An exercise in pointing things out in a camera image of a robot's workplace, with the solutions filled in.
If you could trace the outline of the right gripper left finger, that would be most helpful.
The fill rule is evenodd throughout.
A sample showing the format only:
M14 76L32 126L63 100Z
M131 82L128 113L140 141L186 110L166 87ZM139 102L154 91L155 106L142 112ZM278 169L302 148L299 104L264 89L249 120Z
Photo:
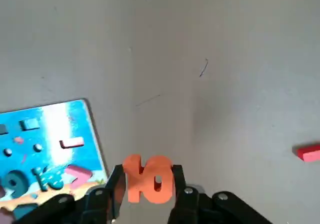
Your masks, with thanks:
M15 224L110 224L119 216L125 195L125 172L116 165L103 187L91 188L79 200L60 194L24 215Z

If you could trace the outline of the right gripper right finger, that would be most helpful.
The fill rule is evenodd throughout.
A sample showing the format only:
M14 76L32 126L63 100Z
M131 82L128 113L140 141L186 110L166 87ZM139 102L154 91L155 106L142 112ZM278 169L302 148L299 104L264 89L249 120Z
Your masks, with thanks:
M170 224L272 224L234 193L222 191L209 197L186 184L183 167L173 165L175 205Z

